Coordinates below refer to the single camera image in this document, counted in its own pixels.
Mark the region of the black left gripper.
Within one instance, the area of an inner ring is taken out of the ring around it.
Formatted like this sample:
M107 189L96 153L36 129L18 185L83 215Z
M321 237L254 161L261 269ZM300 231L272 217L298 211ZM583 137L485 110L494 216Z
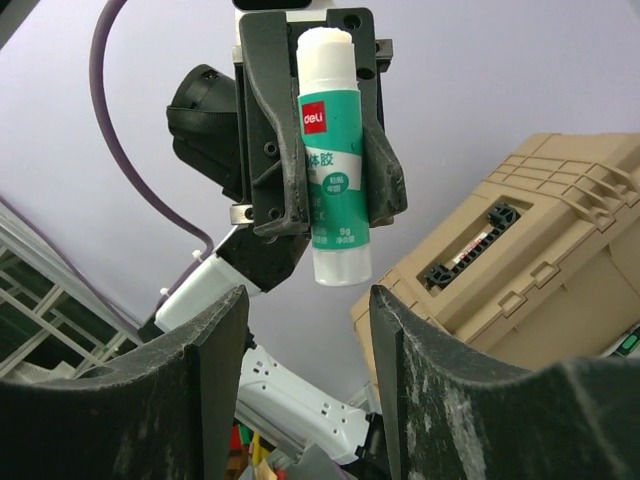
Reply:
M393 56L391 41L376 39L373 14L364 7L324 7L307 14L293 20L285 10L254 11L238 22L241 201L252 207L253 230L262 237L305 234L310 227L295 49L298 38L314 27L338 28L353 39L371 227L392 224L408 207L404 171L384 131L380 74Z

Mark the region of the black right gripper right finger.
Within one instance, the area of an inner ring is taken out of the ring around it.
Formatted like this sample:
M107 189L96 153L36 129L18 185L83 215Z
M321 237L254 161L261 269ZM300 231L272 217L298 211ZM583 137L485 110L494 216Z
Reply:
M381 285L369 315L393 478L638 477L637 359L529 371L432 326Z

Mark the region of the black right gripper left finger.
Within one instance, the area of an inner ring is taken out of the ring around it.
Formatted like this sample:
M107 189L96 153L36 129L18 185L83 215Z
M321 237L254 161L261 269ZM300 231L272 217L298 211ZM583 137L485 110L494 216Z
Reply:
M248 313L234 287L79 379L2 381L2 478L224 478Z

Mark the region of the green white glue stick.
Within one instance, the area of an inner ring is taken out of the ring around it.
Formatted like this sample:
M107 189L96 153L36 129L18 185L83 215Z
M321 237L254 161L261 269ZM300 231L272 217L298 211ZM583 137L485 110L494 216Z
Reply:
M296 61L315 281L361 284L372 276L372 260L352 36L339 28L307 30Z

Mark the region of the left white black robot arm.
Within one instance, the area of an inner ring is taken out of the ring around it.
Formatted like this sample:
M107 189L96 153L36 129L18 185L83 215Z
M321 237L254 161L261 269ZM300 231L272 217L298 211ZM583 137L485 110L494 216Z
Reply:
M407 207L404 173L384 130L380 76L393 49L376 37L371 11L330 1L239 1L235 8L234 75L195 67L166 110L176 156L231 199L232 230L166 293L145 326L154 336L234 287L244 286L252 296L273 290L291 276L309 244L295 59L306 30L333 27L352 36L372 225L390 224ZM236 416L290 455L315 445L361 479L390 474L379 414L332 398L253 338L245 343Z

